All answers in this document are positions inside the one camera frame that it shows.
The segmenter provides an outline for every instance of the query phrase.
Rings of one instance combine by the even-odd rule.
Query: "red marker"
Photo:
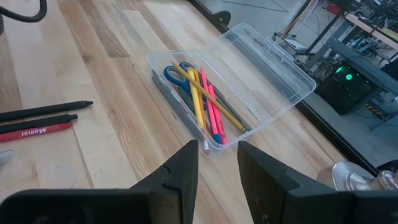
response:
[[[47,133],[52,133],[56,131],[61,131],[67,128],[70,128],[72,126],[72,123],[61,123],[61,124],[54,124],[50,126],[44,126],[44,127],[39,127],[39,128],[30,128],[30,129],[25,129],[25,130],[20,130],[20,131],[13,131],[10,133],[4,133],[0,134],[0,142],[6,142],[6,141],[11,141],[15,139],[21,139],[21,138],[27,138],[30,136],[36,136],[40,134],[47,134]]]

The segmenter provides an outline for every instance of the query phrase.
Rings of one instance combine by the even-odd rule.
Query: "pink highlighter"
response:
[[[207,86],[207,79],[206,79],[205,70],[202,68],[200,70],[200,73],[201,73],[201,80],[202,80],[203,87],[210,94],[210,92],[208,90],[208,86]],[[221,137],[218,134],[216,118],[214,116],[214,111],[213,111],[213,104],[211,103],[210,100],[206,100],[206,104],[207,104],[207,112],[209,113],[209,118],[210,118],[211,131],[213,132],[212,133],[213,134],[213,139],[218,144],[221,144]]]
[[[209,84],[208,89],[209,89],[210,96],[212,96],[215,99],[216,95],[214,93],[213,86]],[[224,127],[223,127],[223,122],[221,120],[220,111],[218,110],[217,107],[214,106],[213,107],[213,112],[214,112],[214,117],[216,118],[216,124],[217,124],[218,133],[220,134],[220,137],[221,137],[221,143],[222,144],[227,144],[228,141],[226,140],[225,131],[224,131]]]

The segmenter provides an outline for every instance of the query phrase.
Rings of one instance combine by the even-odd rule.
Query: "scissor blade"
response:
[[[6,150],[4,152],[0,152],[0,166],[5,164],[11,156],[14,154],[14,151],[12,149]]]

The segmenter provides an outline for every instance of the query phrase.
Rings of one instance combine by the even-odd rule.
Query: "wooden table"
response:
[[[127,188],[150,174],[192,137],[151,82],[146,55],[202,47],[220,35],[186,1],[47,2],[37,24],[4,19],[0,110],[95,103],[76,111],[73,129],[0,144],[16,152],[0,169],[0,200],[31,188]],[[0,5],[38,10],[38,1]],[[312,178],[344,159],[294,108],[251,143]],[[201,152],[194,220],[252,222],[236,150]]]

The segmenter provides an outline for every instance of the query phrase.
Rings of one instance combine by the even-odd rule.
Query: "clear plastic box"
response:
[[[198,124],[196,116],[177,93],[176,86],[164,76],[171,62],[189,62],[204,68],[209,82],[250,126],[242,133],[223,114],[225,145],[217,144],[212,134]],[[147,56],[152,80],[190,132],[206,140],[210,149],[235,146],[275,121],[316,87],[293,58],[273,40],[258,34],[247,24],[229,30],[203,49],[152,52]]]

